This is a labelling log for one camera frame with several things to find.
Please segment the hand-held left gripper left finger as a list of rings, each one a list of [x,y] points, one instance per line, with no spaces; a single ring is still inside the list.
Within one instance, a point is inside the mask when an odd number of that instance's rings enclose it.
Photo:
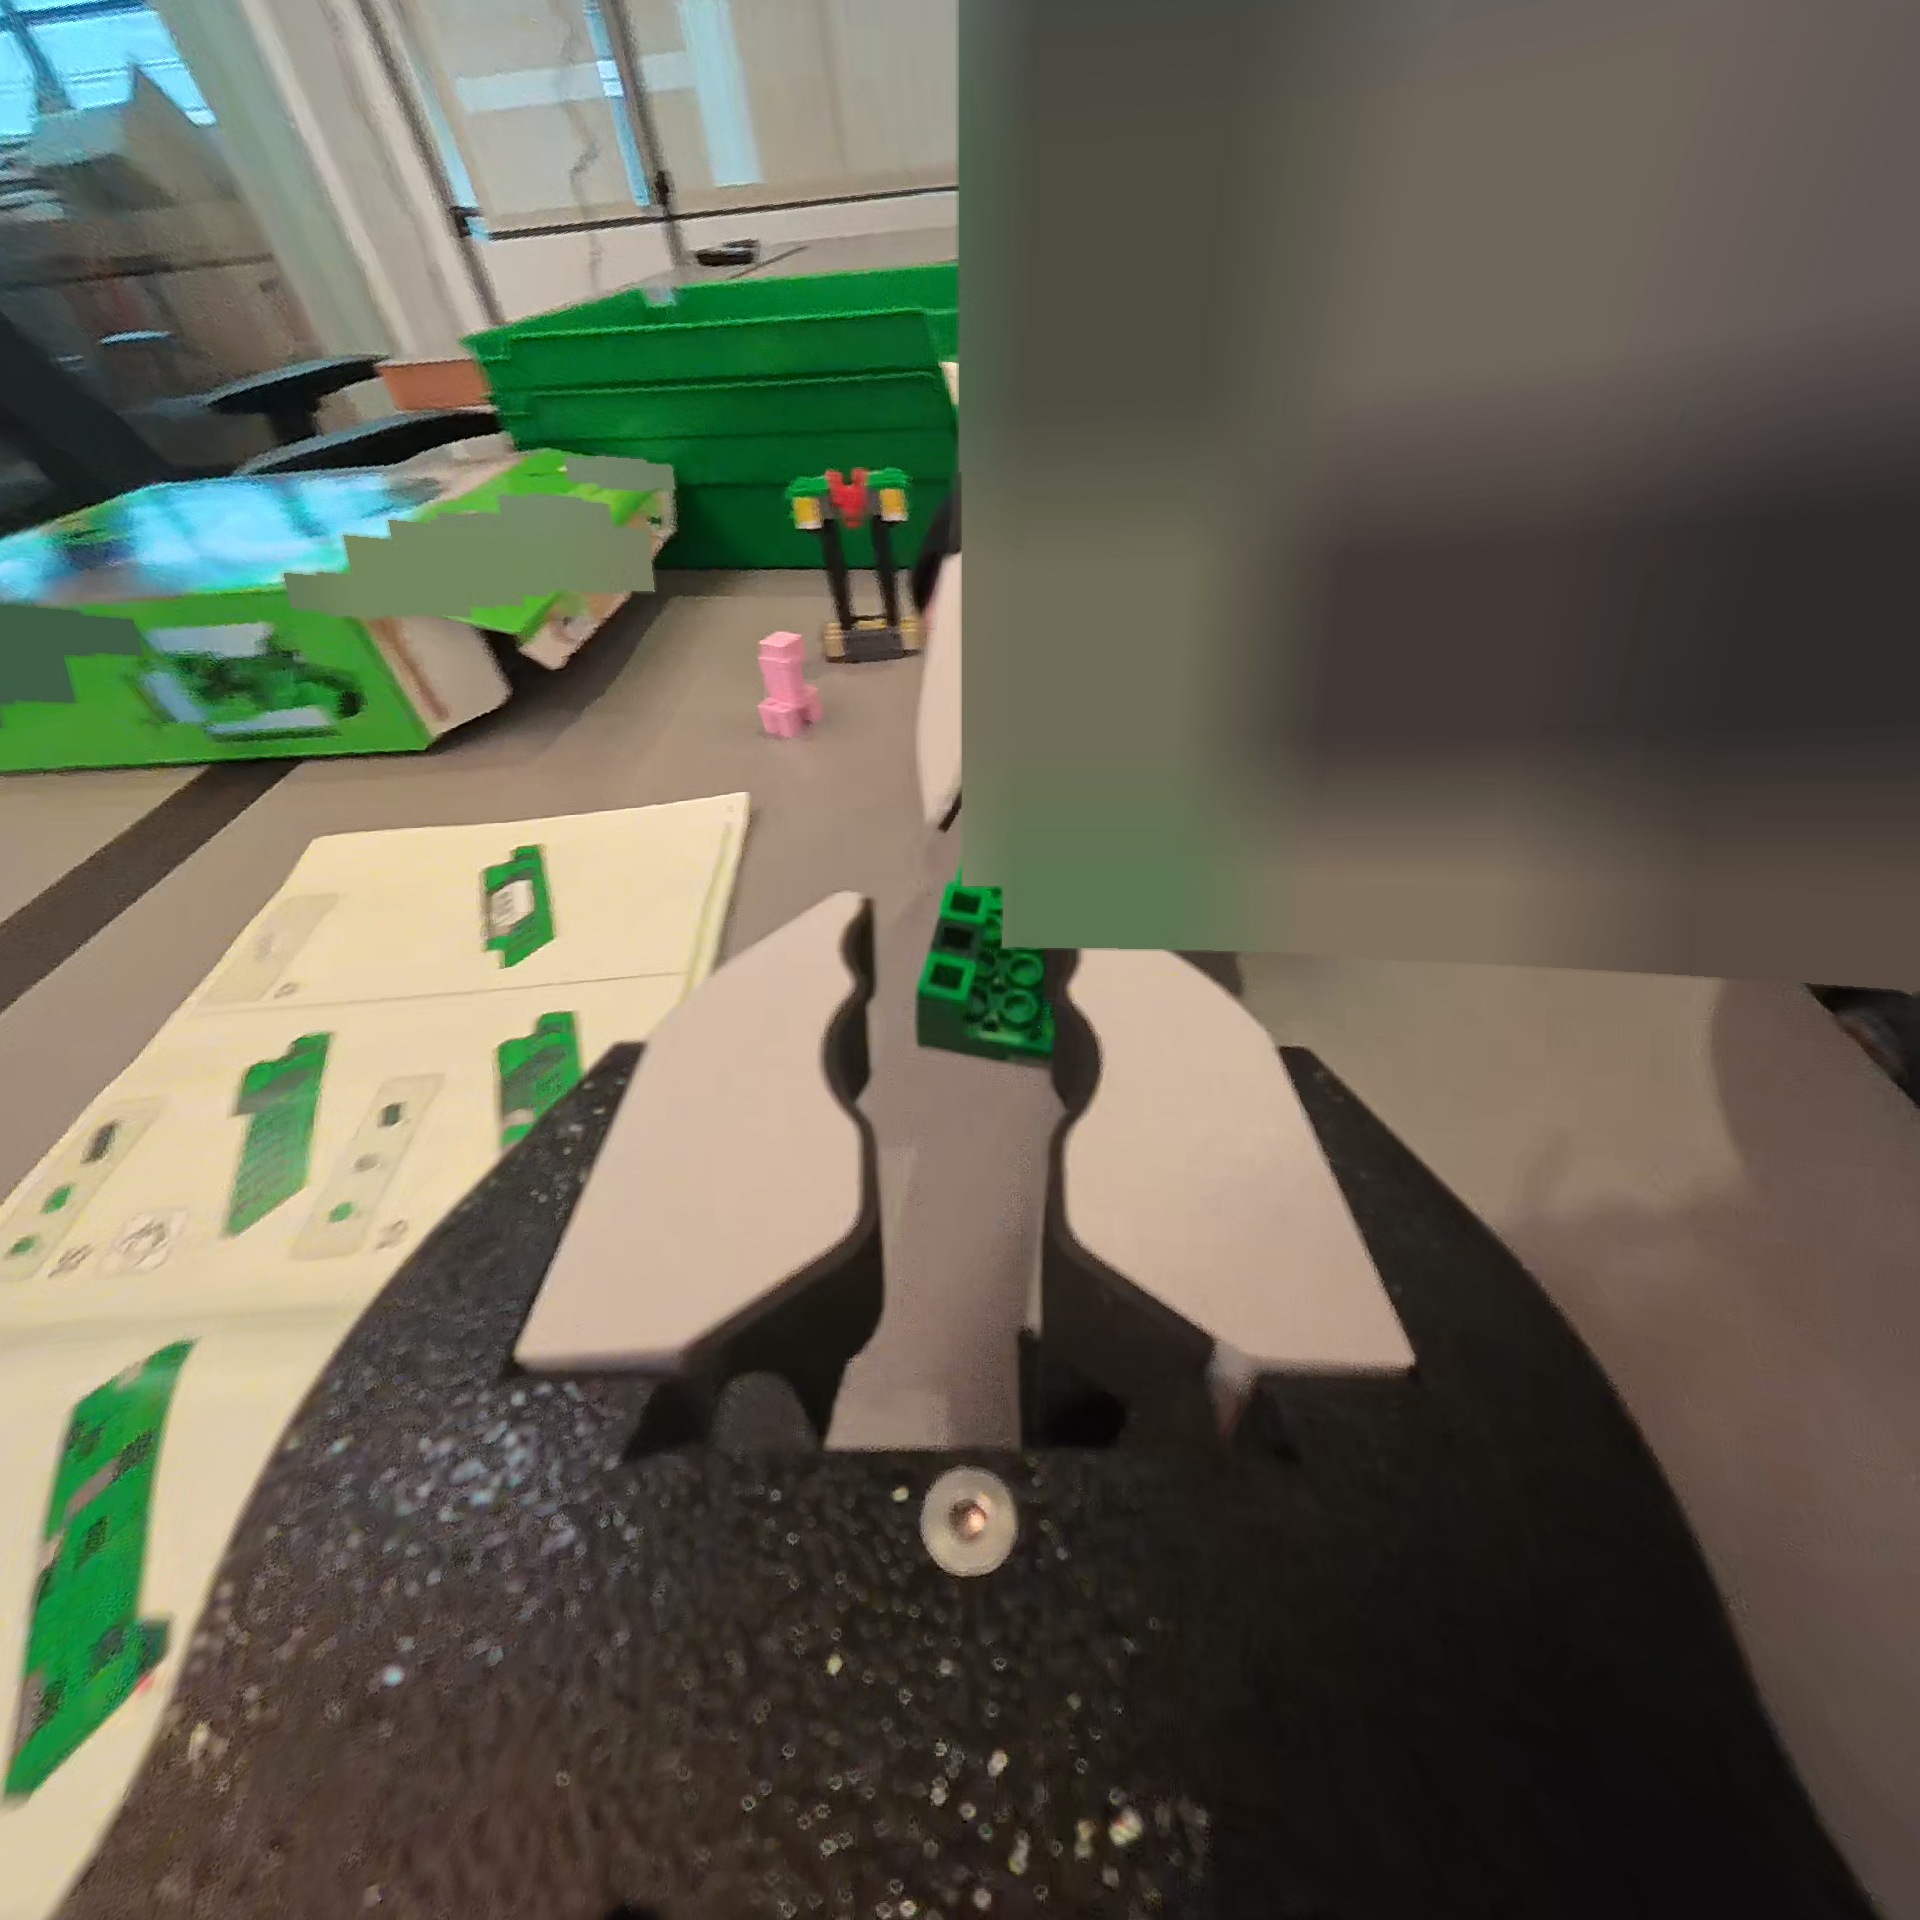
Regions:
[[[837,890],[722,963],[641,1046],[516,1334],[541,1377],[641,1385],[626,1459],[707,1446],[776,1377],[829,1432],[877,1328],[875,905]]]

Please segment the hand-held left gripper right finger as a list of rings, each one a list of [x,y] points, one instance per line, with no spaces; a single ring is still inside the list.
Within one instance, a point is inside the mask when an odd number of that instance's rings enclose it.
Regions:
[[[1040,1441],[1241,1442],[1416,1355],[1279,1046],[1178,954],[1054,954]]]

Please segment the green brick plate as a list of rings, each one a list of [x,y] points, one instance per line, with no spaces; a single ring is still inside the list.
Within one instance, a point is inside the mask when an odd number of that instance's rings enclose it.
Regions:
[[[1047,955],[1003,937],[1003,890],[952,876],[917,978],[917,1046],[978,1060],[1054,1054]]]

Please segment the grey desk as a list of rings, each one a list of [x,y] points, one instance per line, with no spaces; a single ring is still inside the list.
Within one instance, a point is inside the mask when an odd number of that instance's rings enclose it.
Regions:
[[[1039,1255],[1031,1069],[915,1042],[956,860],[920,824],[917,668],[827,672],[822,738],[751,717],[799,573],[668,573],[560,672],[419,757],[4,781],[4,1184],[119,1077],[311,839],[741,790],[726,951],[827,890],[877,906],[866,1107],[887,1308],[834,1441],[1015,1441]],[[1255,955],[1307,1046],[1543,1282],[1715,1560],[1793,1757],[1867,1854],[1918,1846],[1918,1109],[1807,989]]]

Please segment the building instruction booklet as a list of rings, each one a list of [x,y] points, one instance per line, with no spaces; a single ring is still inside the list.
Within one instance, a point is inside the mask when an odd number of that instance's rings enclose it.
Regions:
[[[746,793],[308,846],[4,1201],[4,1915],[51,1915],[305,1393],[714,965]]]

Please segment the white rounded object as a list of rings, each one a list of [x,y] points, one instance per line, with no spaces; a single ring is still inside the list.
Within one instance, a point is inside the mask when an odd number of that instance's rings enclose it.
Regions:
[[[963,487],[929,517],[911,596],[920,616],[917,781],[925,824],[947,833],[963,804]]]

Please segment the green printed cardboard box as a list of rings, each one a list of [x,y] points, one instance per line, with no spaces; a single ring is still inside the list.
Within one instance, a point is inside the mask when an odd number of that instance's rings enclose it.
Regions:
[[[470,442],[9,532],[4,770],[422,755],[649,594],[677,524],[668,464]]]

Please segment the stack of green bins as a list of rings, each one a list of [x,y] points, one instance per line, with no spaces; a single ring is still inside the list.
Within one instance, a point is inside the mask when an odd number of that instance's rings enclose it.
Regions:
[[[672,466],[672,571],[816,571],[784,491],[857,466],[909,472],[911,567],[952,482],[952,261],[638,288],[463,346],[519,448]]]

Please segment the black office chair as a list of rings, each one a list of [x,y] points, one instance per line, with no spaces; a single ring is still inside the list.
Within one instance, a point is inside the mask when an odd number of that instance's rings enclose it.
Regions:
[[[319,432],[319,405],[379,380],[379,357],[328,357],[276,373],[233,380],[195,394],[220,419],[259,419],[275,448],[236,466],[251,475],[398,466],[422,455],[497,436],[501,419],[484,405],[396,412],[389,419]]]

